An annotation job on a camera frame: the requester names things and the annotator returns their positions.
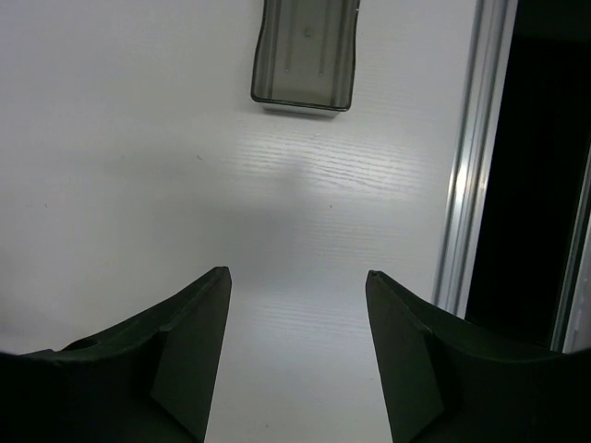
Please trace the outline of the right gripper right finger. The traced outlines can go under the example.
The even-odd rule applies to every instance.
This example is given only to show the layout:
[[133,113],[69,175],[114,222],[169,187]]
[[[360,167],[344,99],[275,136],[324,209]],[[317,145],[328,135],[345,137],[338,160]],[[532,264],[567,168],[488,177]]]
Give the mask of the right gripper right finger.
[[506,339],[382,271],[365,291],[392,441],[589,441],[588,350]]

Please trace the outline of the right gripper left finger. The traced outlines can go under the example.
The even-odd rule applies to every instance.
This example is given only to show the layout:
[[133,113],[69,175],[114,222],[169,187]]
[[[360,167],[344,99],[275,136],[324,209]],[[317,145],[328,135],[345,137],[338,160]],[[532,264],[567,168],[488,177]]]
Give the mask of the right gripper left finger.
[[5,442],[201,442],[231,297],[216,267],[61,350],[3,353]]

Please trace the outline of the grey transparent plastic bin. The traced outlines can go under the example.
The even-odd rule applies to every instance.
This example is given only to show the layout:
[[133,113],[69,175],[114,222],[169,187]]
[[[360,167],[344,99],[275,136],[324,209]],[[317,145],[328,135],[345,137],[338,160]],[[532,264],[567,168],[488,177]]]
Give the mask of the grey transparent plastic bin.
[[251,99],[269,112],[347,112],[356,73],[358,1],[266,1]]

